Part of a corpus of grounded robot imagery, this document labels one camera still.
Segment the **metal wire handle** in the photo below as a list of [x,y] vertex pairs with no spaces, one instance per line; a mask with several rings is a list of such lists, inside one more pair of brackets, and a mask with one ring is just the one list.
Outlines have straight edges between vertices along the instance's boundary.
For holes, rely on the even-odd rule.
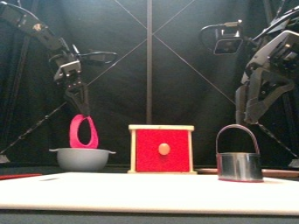
[[244,131],[249,134],[249,136],[251,136],[251,138],[252,138],[252,141],[253,141],[253,145],[255,145],[255,149],[256,149],[256,154],[259,154],[259,148],[257,148],[257,140],[256,140],[256,137],[255,137],[253,133],[251,132],[251,130],[249,130],[247,127],[244,127],[243,125],[239,125],[239,124],[231,124],[231,125],[225,126],[225,127],[219,131],[217,138],[216,138],[216,153],[219,154],[219,136],[220,136],[220,133],[221,133],[224,130],[227,130],[227,129],[232,129],[232,128],[241,129],[241,130],[244,130]]

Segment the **black cable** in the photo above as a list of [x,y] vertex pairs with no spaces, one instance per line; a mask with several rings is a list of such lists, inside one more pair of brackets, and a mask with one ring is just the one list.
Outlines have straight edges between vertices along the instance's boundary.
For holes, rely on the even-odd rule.
[[199,41],[200,41],[200,44],[212,52],[212,49],[209,47],[207,47],[204,41],[203,41],[203,33],[207,31],[207,30],[211,30],[211,29],[215,29],[217,27],[223,26],[223,24],[212,24],[212,25],[208,25],[205,27],[203,27],[200,29],[200,33],[199,33]]
[[263,38],[270,31],[272,31],[287,19],[290,19],[294,16],[299,16],[299,9],[292,9],[292,12],[290,12],[288,15],[286,15],[282,19],[279,19],[272,25],[270,25],[264,31],[252,39],[256,41],[257,39]]

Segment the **metal bucket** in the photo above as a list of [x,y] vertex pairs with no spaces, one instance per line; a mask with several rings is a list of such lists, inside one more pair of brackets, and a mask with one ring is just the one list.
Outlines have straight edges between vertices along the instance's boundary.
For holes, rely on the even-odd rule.
[[[231,128],[237,128],[244,130],[252,140],[255,145],[255,153],[245,152],[225,152],[219,153],[219,136],[220,133]],[[217,134],[216,138],[216,158],[217,158],[217,173],[219,180],[236,181],[236,182],[263,182],[263,173],[259,161],[259,148],[257,140],[253,133],[248,128],[239,124],[231,124],[225,126]]]

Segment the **pink handle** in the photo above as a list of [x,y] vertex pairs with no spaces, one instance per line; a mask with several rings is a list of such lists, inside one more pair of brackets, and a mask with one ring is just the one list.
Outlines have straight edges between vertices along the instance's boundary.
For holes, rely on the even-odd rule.
[[[89,133],[91,138],[88,144],[83,144],[79,139],[79,129],[83,121],[88,119]],[[96,149],[99,147],[99,134],[96,131],[96,127],[93,121],[89,116],[84,117],[83,115],[76,115],[69,124],[69,147],[71,148],[88,148]]]

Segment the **red box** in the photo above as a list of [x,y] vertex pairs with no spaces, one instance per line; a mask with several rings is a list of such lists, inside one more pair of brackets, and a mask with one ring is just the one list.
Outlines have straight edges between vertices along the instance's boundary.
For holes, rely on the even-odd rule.
[[191,173],[192,126],[129,125],[131,170],[128,173]]

